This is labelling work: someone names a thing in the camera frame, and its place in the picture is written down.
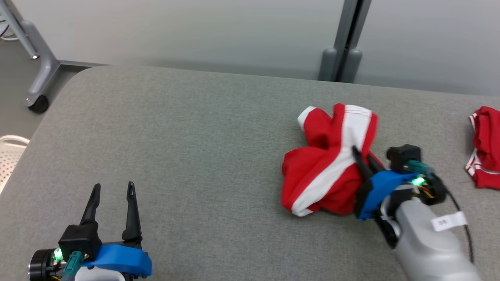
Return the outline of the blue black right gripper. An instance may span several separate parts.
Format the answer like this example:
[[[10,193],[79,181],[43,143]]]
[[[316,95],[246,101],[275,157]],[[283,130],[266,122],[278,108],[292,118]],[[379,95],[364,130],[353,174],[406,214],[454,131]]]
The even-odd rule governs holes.
[[[363,155],[356,146],[352,146],[352,155],[362,183],[357,190],[354,207],[358,220],[371,219],[382,201],[397,187],[411,183],[418,178],[418,174],[400,174],[393,170],[386,170],[374,155],[371,153]]]

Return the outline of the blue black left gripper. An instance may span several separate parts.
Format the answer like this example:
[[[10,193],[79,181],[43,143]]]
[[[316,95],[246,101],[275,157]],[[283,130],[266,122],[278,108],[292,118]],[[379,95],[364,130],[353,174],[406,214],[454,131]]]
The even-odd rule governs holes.
[[[80,225],[96,225],[96,210],[100,204],[101,185],[93,186]],[[142,242],[142,230],[135,185],[127,186],[127,219],[123,231],[124,242]],[[134,279],[152,275],[152,260],[140,248],[121,244],[104,244],[94,261],[85,262],[81,268],[82,279]]]

